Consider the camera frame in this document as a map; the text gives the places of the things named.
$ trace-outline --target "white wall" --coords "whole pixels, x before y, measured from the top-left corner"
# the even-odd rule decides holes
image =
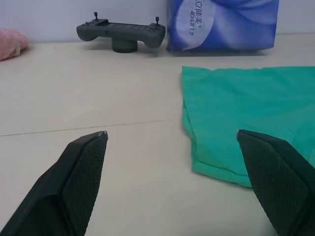
[[[113,22],[166,22],[167,0],[0,0],[0,28],[23,32],[32,42],[79,41],[76,27],[94,18]],[[278,33],[315,32],[315,0],[280,0]]]

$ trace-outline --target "textured rubber pad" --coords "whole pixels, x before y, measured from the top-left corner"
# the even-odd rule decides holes
[[[288,142],[270,135],[240,130],[237,141],[254,193],[278,235],[315,235],[314,168]]]
[[[96,139],[86,145],[63,188],[63,202],[76,234],[85,234],[98,194],[105,145]]]

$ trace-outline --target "green towel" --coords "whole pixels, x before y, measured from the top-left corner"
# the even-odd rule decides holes
[[[194,171],[250,187],[238,129],[287,140],[315,166],[315,67],[183,67],[182,87]]]

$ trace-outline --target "green cloth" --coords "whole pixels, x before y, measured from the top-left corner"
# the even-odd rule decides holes
[[[287,140],[315,166],[315,67],[183,67],[182,87],[194,171],[250,187],[238,129]]]

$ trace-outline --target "gray game controller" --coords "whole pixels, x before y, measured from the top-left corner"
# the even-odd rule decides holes
[[[137,51],[138,42],[142,41],[148,48],[158,48],[165,36],[165,27],[158,23],[148,26],[119,24],[109,22],[107,19],[95,19],[77,27],[80,39],[92,41],[97,37],[112,38],[113,51],[117,53],[132,53]]]

